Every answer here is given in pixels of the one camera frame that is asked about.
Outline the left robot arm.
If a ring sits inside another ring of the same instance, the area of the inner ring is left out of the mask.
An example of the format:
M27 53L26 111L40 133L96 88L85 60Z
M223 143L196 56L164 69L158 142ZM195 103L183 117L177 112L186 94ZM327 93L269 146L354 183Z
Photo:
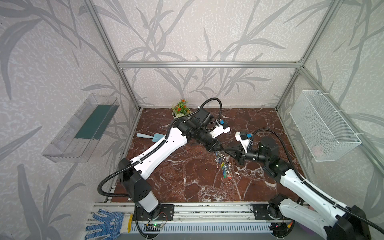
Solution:
M131 198L145 212L156 215L160 211L161 204L152 192L147 179L160 163L190 140L195 140L208 152L218 152L223 149L217 137L229 131L229 128L223 126L222 117L218 117L213 130L207 129L213 115L204 107L212 101L221 102L219 98L209 98L195 112L173 119L167 133L145 152L130 161L123 159L126 166L103 179L98 185L98 193L105 197ZM111 194L103 191L104 184L116 176L121 177L122 185L127 191L125 194Z

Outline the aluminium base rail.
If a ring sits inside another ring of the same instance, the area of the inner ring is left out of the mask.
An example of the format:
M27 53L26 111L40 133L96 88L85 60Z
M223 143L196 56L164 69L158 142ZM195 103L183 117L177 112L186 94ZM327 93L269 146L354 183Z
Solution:
M267 202L185 202L163 203L175 205L175 213L170 223L288 223L290 217L297 221L309 220L331 225L336 221L337 209L332 205L320 204L321 210L311 210L307 204L303 206L286 200L278 206L276 212L281 216L280 220L255 220L250 210L251 204L268 204Z

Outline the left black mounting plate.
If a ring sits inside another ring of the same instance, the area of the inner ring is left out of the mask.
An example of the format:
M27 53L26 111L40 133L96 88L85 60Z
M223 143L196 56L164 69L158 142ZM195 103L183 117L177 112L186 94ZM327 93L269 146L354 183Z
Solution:
M134 217L138 221L172 221L175 213L175 205L173 204L160 204L152 212L148 213L143 207L135 209Z

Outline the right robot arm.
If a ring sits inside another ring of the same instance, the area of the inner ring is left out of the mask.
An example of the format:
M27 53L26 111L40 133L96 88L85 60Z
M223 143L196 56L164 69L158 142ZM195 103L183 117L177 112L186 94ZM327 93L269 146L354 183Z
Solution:
M240 145L225 148L225 153L241 165L245 161L262 163L265 173L309 204L306 208L279 194L270 200L270 206L283 217L302 224L325 240L370 240L370 228L383 233L382 227L367 220L362 209L332 198L305 179L291 159L284 161L280 158L279 145L273 138L263 137L253 149L253 134L237 132L235 137Z

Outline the clear plastic wall shelf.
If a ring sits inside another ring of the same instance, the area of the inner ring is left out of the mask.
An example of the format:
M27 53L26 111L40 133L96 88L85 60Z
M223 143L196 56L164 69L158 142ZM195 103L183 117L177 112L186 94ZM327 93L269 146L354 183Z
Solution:
M54 163L88 162L119 106L117 97L90 94L42 156Z

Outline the potted artificial flower plant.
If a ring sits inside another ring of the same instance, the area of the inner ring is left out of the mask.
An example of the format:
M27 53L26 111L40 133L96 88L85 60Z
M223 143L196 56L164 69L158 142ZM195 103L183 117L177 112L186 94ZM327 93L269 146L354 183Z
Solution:
M191 114L191 110L187 106L186 100L180 100L175 106L172 107L173 117L179 118Z

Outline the blue dotted work glove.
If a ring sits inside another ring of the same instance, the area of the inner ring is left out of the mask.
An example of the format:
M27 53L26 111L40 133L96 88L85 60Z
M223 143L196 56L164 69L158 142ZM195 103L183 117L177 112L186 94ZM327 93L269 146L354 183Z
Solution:
M99 209L93 213L93 219L98 223L86 227L85 240L116 240L123 226L125 214Z

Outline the light blue garden trowel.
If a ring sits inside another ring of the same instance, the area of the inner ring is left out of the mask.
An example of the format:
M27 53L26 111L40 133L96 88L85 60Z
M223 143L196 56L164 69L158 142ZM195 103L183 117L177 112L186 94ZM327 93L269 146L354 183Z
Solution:
M160 141L164 137L164 135L158 133L155 133L153 136L137 133L136 136L139 138L151 139L154 143Z

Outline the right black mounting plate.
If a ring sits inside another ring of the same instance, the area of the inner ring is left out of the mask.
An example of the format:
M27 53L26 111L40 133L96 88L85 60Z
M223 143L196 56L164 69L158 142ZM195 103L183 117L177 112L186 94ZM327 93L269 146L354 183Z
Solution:
M255 220L280 220L281 216L277 212L269 211L269 204L251 204L251 212L254 214Z

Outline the black mounting plate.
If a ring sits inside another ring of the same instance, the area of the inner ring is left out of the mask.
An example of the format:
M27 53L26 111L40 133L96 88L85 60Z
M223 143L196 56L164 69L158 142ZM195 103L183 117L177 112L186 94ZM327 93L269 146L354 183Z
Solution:
M280 220L281 216L277 212L269 211L269 204L251 204L251 212L254 214L255 220Z
M173 204L160 204L152 212L148 213L143 207L135 209L134 217L138 221L172 221L175 213L175 205Z

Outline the keyring with coloured key tags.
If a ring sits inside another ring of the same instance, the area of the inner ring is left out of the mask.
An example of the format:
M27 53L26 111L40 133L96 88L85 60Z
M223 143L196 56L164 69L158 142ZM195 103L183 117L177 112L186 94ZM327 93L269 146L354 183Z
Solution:
M224 179L232 180L232 168L230 163L230 156L224 152L215 152L216 162L219 169L222 170Z

